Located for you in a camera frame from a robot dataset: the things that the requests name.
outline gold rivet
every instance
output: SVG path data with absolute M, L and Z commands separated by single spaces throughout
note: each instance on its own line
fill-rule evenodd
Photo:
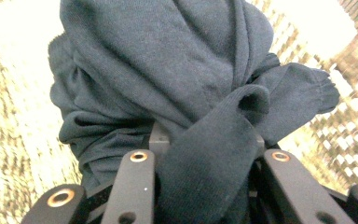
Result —
M 142 151 L 134 152 L 131 155 L 131 161 L 133 162 L 141 162 L 141 161 L 145 161 L 146 159 L 147 159 L 147 154 Z
M 71 189 L 60 189 L 55 192 L 48 198 L 48 206 L 50 207 L 61 207 L 69 202 L 75 197 L 75 192 Z
M 274 152 L 272 153 L 272 158 L 275 161 L 290 161 L 290 157 L 288 155 L 286 155 L 283 152 Z

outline patterned carpet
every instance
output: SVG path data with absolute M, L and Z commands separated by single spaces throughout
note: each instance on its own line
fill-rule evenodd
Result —
M 281 146 L 321 184 L 346 193 L 358 183 L 358 10 L 353 10 L 358 5 L 337 1 L 357 24 L 357 36 L 338 55 L 323 58 L 270 1 L 250 2 L 273 25 L 271 51 L 282 62 L 322 68 L 337 83 L 342 95 L 337 109 L 289 135 Z M 59 0 L 0 1 L 0 223 L 19 223 L 45 191 L 80 180 L 76 160 L 57 139 L 62 119 L 48 98 L 53 80 L 47 45 L 62 31 L 58 8 Z

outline knotted fabric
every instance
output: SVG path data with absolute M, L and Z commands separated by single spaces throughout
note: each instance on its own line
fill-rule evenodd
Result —
M 257 133 L 272 146 L 338 102 L 325 72 L 280 66 L 269 22 L 241 0 L 62 0 L 61 20 L 48 52 L 60 140 L 93 189 L 164 126 L 159 223 L 240 222 Z

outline dark gray fabric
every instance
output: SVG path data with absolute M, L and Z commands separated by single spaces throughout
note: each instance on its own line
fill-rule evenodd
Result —
M 241 0 L 62 0 L 61 19 L 51 100 L 82 185 L 112 178 L 157 120 L 172 142 L 161 223 L 238 223 L 256 132 L 274 145 L 338 101 L 325 72 L 280 66 L 267 19 Z

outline black metal bracket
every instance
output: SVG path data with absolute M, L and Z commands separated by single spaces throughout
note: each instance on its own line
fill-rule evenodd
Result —
M 358 185 L 350 195 L 324 188 L 289 152 L 264 149 L 250 173 L 252 223 L 358 223 Z M 152 224 L 155 206 L 155 166 L 168 150 L 168 135 L 155 124 L 149 149 L 127 153 L 115 180 L 86 195 L 78 185 L 61 185 L 46 192 L 22 223 Z

